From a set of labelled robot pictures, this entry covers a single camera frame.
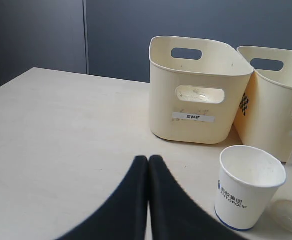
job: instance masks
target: paper cup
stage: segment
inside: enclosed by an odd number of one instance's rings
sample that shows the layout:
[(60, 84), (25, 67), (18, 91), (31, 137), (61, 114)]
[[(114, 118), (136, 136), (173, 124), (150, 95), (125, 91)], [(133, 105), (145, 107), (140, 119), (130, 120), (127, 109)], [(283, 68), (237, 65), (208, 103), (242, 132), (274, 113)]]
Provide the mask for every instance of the paper cup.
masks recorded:
[(285, 183), (285, 168), (269, 153), (244, 145), (224, 149), (220, 165), (216, 215), (233, 230), (250, 230)]

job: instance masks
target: white table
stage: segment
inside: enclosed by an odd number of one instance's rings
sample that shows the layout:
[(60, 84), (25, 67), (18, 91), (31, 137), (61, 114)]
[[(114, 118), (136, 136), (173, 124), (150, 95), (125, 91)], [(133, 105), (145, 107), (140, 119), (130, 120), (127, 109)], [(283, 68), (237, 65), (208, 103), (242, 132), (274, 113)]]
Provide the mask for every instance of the white table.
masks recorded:
[[(241, 144), (237, 133), (216, 145), (161, 140), (149, 130), (148, 98), (147, 83), (39, 68), (0, 87), (0, 240), (69, 231), (104, 203), (136, 155), (162, 155), (216, 219), (219, 154)], [(266, 214), (240, 234), (292, 240)]]

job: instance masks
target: gray wall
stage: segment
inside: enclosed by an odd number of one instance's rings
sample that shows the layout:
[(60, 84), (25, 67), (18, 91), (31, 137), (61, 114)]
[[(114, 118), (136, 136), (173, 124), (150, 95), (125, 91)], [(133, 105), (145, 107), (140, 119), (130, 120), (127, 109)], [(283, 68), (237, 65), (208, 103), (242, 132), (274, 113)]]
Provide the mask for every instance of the gray wall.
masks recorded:
[(292, 0), (86, 0), (89, 74), (149, 81), (154, 36), (292, 50)]
[(0, 86), (32, 67), (87, 72), (82, 0), (0, 0)]

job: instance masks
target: bin handle cutout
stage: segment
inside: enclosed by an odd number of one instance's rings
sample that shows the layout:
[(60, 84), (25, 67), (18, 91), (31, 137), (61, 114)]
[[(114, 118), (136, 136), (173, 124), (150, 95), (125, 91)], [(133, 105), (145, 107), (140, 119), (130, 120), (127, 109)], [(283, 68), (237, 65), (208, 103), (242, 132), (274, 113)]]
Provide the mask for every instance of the bin handle cutout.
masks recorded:
[(220, 104), (225, 100), (225, 92), (218, 88), (180, 85), (176, 95), (184, 102)]
[(274, 72), (279, 72), (284, 67), (284, 63), (282, 61), (264, 59), (264, 58), (253, 58), (250, 61), (250, 65), (252, 65), (254, 69), (274, 71)]
[(171, 56), (174, 59), (199, 60), (202, 58), (203, 53), (197, 49), (175, 47), (171, 50)]

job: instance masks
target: printed logo on cup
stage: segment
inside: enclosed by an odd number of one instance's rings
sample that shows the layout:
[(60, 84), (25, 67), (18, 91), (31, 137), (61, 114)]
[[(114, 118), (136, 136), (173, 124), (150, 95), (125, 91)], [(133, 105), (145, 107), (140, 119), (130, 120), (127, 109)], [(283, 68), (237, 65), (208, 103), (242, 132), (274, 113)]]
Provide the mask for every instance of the printed logo on cup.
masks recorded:
[(247, 206), (244, 205), (243, 201), (233, 195), (231, 195), (225, 188), (221, 187), (221, 180), (218, 180), (218, 190), (221, 190), (221, 195), (228, 200), (231, 204), (234, 204), (236, 207), (246, 209)]

